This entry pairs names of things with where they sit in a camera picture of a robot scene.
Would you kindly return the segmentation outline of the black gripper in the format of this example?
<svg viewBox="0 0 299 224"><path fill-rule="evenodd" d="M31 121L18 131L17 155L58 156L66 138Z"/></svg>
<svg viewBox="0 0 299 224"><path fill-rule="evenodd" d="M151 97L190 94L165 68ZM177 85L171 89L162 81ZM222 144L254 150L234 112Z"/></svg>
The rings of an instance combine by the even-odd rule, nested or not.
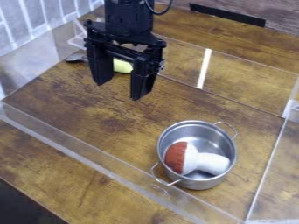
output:
<svg viewBox="0 0 299 224"><path fill-rule="evenodd" d="M105 0L106 20L87 20L86 47L93 79L103 85L114 77L114 57L134 60L131 99L139 100L154 88L165 68L167 44L154 34L155 0Z"/></svg>

